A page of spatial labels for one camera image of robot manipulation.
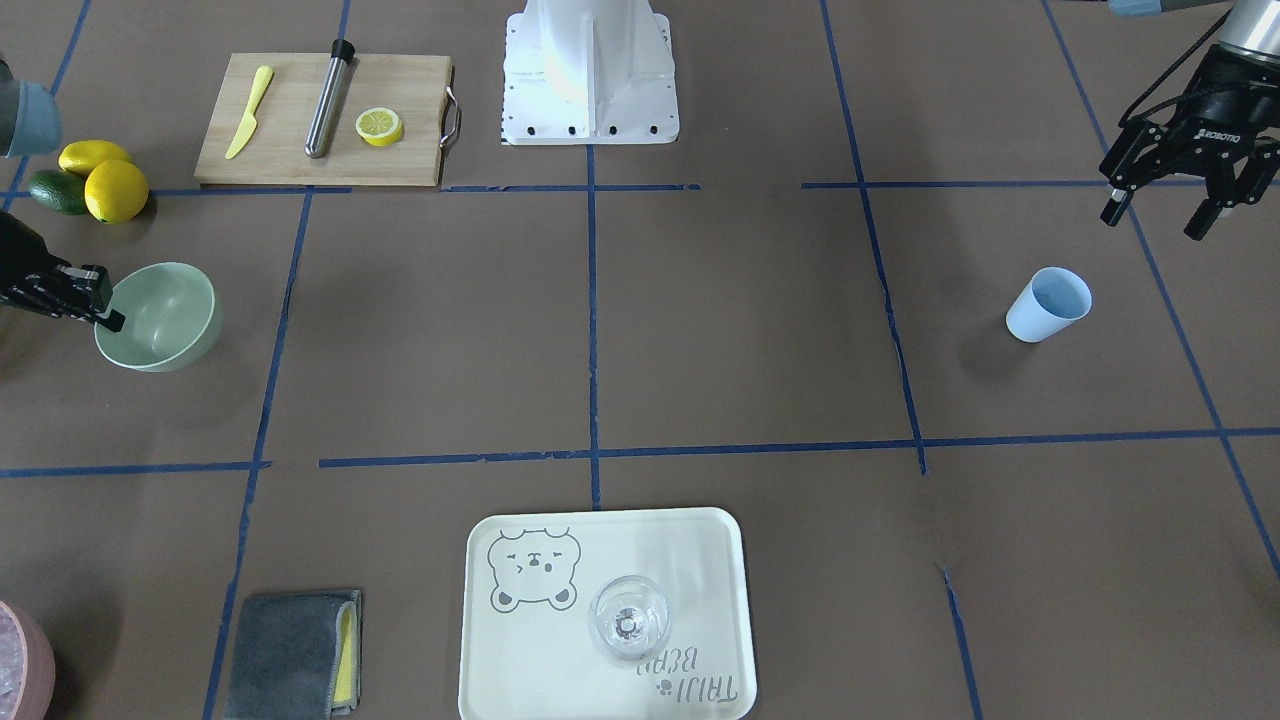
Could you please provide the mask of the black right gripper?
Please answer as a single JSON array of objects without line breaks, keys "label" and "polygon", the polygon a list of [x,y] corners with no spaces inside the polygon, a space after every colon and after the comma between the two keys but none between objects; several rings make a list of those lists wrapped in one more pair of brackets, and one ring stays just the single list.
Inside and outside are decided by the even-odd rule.
[{"label": "black right gripper", "polygon": [[[118,333],[125,315],[109,307],[113,283],[105,266],[49,266],[44,238],[24,222],[1,210],[3,305],[45,316],[70,316]],[[29,275],[29,297],[15,287]]]}]

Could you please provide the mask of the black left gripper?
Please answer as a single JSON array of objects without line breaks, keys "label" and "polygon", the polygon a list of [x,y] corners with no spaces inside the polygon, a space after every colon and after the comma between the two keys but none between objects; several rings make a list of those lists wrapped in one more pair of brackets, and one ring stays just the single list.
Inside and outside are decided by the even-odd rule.
[{"label": "black left gripper", "polygon": [[1201,177],[1207,197],[1184,233],[1202,241],[1224,213],[1257,204],[1271,186],[1279,142],[1266,132],[1276,128],[1277,58],[1212,46],[1167,128],[1152,120],[1121,128],[1100,164],[1112,188],[1100,219],[1116,227],[1139,188],[1171,173]]}]

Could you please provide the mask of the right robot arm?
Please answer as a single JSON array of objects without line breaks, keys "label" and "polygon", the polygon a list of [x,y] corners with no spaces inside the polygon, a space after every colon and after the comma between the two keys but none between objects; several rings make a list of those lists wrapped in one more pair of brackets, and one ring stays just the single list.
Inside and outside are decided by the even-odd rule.
[{"label": "right robot arm", "polygon": [[[52,151],[61,141],[61,117],[41,85],[18,79],[1,63],[1,150],[5,158]],[[52,255],[44,238],[9,211],[1,213],[3,304],[42,316],[69,316],[119,332],[125,315],[109,307],[108,269],[74,266]]]}]

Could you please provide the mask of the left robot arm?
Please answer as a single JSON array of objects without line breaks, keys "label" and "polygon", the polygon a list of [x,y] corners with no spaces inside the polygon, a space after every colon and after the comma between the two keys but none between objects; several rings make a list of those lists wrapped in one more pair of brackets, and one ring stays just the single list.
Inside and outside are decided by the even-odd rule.
[{"label": "left robot arm", "polygon": [[1112,190],[1100,219],[1115,227],[1135,192],[1167,176],[1203,179],[1184,233],[1254,205],[1279,167],[1279,4],[1235,1],[1123,113],[1100,172]]}]

